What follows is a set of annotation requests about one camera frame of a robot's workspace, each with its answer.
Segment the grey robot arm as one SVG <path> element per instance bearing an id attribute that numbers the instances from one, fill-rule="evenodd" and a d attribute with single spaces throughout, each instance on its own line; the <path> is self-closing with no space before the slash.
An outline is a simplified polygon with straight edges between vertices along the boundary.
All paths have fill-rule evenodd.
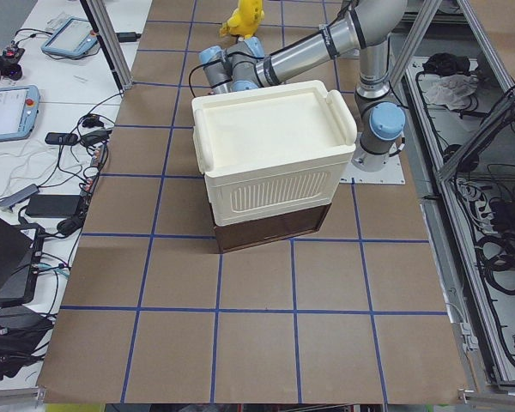
<path id="1" fill-rule="evenodd" d="M 266 54 L 256 37 L 223 49 L 211 46 L 199 54 L 200 64 L 215 94 L 278 86 L 352 50 L 359 51 L 360 74 L 355 103 L 363 131 L 354 165 L 367 172 L 382 169 L 396 155 L 392 145 L 403 127 L 388 134 L 379 127 L 390 114 L 406 119 L 390 96 L 390 34 L 402 20 L 404 1 L 345 1 L 336 18 L 291 45 Z"/>

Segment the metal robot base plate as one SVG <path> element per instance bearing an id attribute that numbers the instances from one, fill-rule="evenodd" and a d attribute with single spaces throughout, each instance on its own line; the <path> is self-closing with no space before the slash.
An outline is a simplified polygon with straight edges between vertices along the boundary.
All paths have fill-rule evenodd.
<path id="1" fill-rule="evenodd" d="M 361 147 L 353 153 L 340 178 L 341 184 L 404 185 L 402 162 L 399 155 L 369 154 Z"/>

